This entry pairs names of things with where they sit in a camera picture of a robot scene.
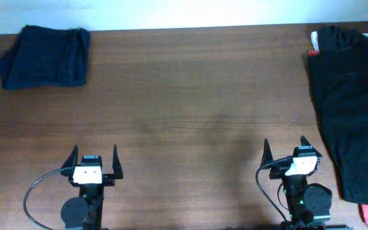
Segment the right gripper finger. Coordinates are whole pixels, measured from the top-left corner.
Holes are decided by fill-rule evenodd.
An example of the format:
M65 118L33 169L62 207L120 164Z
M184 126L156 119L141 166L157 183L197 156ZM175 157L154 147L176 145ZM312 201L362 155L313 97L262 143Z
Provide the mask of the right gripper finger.
M302 135L300 137L300 149L306 154L309 155L309 153L313 153L314 155L316 155L318 158L322 158L322 154L315 148L312 146L312 144L305 138L304 135Z
M273 155L270 149L270 144L268 139L264 140L263 157L261 159L260 167L268 167L269 164L273 162Z

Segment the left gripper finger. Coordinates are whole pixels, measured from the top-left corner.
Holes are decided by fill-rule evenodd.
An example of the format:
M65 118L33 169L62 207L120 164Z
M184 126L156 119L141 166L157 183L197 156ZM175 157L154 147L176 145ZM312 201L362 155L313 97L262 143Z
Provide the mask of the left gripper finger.
M117 150L116 145L114 145L114 149L113 149L112 169L113 169L113 175L115 179L123 179L123 169L122 169L119 157L118 157L118 150Z
M62 168L73 167L77 165L77 159L78 159L78 146L75 145L69 157L65 160L65 162L61 167Z

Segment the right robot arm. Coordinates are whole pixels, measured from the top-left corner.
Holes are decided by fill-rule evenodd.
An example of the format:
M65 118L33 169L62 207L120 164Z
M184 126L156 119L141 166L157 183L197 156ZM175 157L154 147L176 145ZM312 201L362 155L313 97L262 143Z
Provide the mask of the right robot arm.
M272 155L268 139L264 140L263 157L260 167L256 171L257 187L270 204L279 212L283 221L279 228L285 230L344 230L348 226L328 226L331 219L332 191L319 184L307 182L307 177L314 174L323 158L304 137L300 138L300 145L295 147L293 154L275 160ZM289 218L280 210L259 182L259 173L269 170L271 180L280 180L278 191L283 191Z

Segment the black shorts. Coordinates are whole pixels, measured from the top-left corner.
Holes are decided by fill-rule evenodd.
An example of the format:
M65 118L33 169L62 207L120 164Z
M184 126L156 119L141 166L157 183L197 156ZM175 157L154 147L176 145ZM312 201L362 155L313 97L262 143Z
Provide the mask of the black shorts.
M368 204L368 37L338 26L317 31L309 57L311 90L344 198Z

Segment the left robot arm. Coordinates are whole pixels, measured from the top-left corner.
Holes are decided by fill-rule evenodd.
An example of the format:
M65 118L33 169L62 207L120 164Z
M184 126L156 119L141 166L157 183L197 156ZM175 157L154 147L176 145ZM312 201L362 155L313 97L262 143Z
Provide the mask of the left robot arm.
M61 167L61 175L79 189L79 195L62 206L62 221L66 229L101 229L104 189L115 186L116 180L123 179L117 146L114 146L112 154L112 173L102 172L102 158L99 155L84 155L80 162L77 159L78 147L74 147Z

